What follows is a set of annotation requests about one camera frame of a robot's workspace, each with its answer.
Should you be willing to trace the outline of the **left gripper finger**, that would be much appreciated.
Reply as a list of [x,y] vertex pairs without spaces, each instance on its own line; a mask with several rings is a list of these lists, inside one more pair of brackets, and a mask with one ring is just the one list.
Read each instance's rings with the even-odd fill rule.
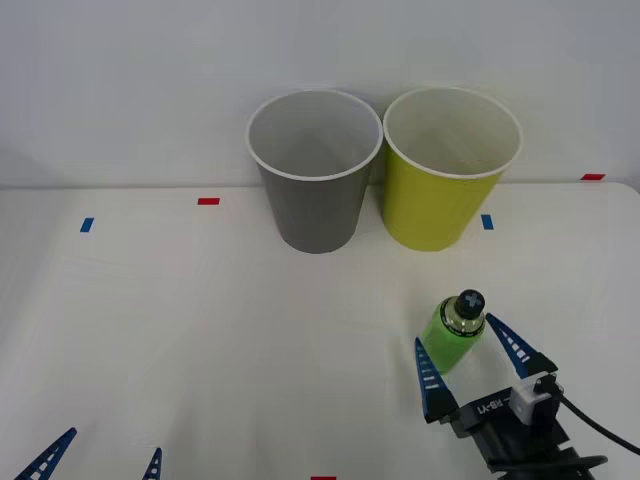
[[156,448],[152,458],[142,477],[143,480],[160,480],[162,469],[163,452],[161,448]]
[[76,435],[74,427],[67,430],[27,465],[15,480],[49,480]]

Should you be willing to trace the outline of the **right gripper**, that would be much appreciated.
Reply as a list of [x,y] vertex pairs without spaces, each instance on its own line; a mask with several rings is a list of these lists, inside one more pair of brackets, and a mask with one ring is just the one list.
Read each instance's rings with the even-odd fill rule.
[[[496,316],[487,313],[486,321],[520,379],[558,371],[553,361]],[[558,397],[550,396],[536,404],[529,425],[511,408],[510,388],[459,405],[418,337],[414,351],[425,421],[449,422],[457,437],[472,438],[487,465],[547,466],[571,458],[571,450],[561,448],[569,437],[556,419]]]

